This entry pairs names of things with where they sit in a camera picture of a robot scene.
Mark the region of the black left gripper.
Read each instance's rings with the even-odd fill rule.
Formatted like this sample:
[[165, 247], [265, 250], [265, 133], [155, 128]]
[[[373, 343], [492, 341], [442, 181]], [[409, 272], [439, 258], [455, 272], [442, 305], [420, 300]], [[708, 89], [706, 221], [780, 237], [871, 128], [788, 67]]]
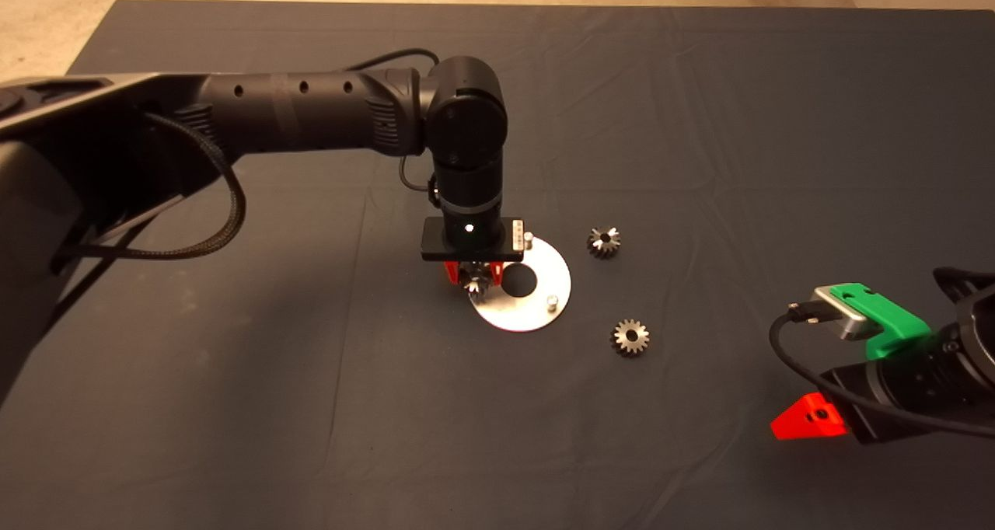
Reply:
[[490, 233], [480, 223], [430, 216], [423, 226], [421, 257], [443, 262], [445, 276], [454, 286], [461, 285], [459, 262], [488, 262], [491, 283], [501, 285], [505, 262], [525, 258], [525, 222], [502, 216], [494, 226], [497, 230]]

